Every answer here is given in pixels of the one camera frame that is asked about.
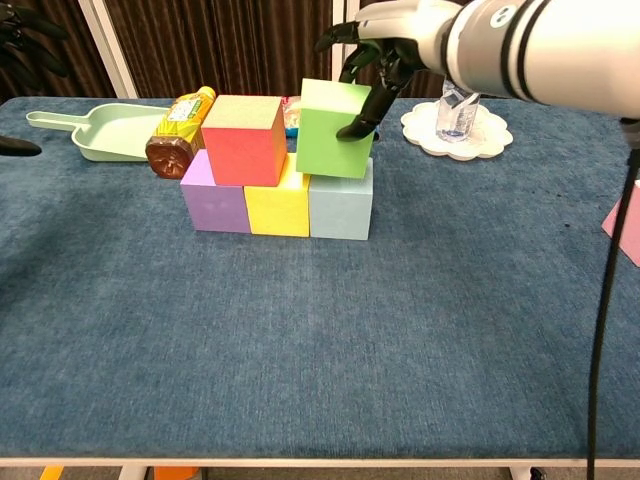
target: red foam block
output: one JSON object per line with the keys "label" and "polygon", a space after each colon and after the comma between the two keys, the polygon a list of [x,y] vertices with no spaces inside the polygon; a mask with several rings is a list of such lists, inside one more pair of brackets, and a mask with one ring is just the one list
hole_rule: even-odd
{"label": "red foam block", "polygon": [[[613,225],[618,216],[619,207],[620,201],[615,204],[602,224],[602,228],[609,236],[613,235]],[[633,188],[627,218],[620,238],[620,249],[637,267],[640,267],[640,181],[636,182]]]}
{"label": "red foam block", "polygon": [[287,155],[280,97],[221,95],[202,136],[217,185],[278,185]]}

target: yellow foam block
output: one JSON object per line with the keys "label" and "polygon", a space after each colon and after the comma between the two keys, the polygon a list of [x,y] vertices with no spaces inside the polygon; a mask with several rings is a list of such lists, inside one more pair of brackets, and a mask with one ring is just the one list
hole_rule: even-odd
{"label": "yellow foam block", "polygon": [[296,172],[296,154],[289,153],[277,187],[244,187],[251,233],[308,237],[309,180]]}

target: foam block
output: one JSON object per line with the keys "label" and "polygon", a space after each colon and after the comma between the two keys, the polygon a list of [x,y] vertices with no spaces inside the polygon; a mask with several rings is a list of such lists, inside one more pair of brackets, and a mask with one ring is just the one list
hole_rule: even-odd
{"label": "foam block", "polygon": [[242,187],[216,185],[206,150],[199,150],[180,181],[196,230],[250,233]]}
{"label": "foam block", "polygon": [[363,178],[373,133],[357,142],[336,138],[360,113],[371,87],[327,80],[302,81],[298,171],[312,175]]}
{"label": "foam block", "polygon": [[218,185],[278,185],[287,154],[280,97],[220,95],[202,136]]}
{"label": "foam block", "polygon": [[[613,235],[613,226],[618,216],[618,201],[604,223],[602,228],[611,237]],[[631,259],[636,267],[640,267],[640,180],[633,187],[631,194],[631,202],[627,210],[627,217],[622,229],[622,237],[620,238],[620,249]]]}
{"label": "foam block", "polygon": [[373,161],[363,179],[314,175],[309,185],[311,236],[367,240],[373,204]]}
{"label": "foam block", "polygon": [[251,233],[309,236],[309,176],[296,171],[289,153],[277,187],[245,187]]}

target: yellow bottle cap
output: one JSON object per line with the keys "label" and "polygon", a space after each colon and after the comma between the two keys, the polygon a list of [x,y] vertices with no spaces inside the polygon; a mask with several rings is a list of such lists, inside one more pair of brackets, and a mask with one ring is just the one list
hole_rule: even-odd
{"label": "yellow bottle cap", "polygon": [[210,97],[212,99],[216,98],[216,92],[211,87],[200,87],[198,93],[204,93],[207,97]]}

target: green foam block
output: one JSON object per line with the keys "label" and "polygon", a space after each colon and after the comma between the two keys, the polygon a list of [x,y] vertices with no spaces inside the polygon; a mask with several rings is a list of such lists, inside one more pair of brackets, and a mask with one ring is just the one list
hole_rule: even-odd
{"label": "green foam block", "polygon": [[305,78],[302,81],[297,169],[311,175],[363,178],[373,133],[357,142],[336,138],[360,113],[371,87]]}

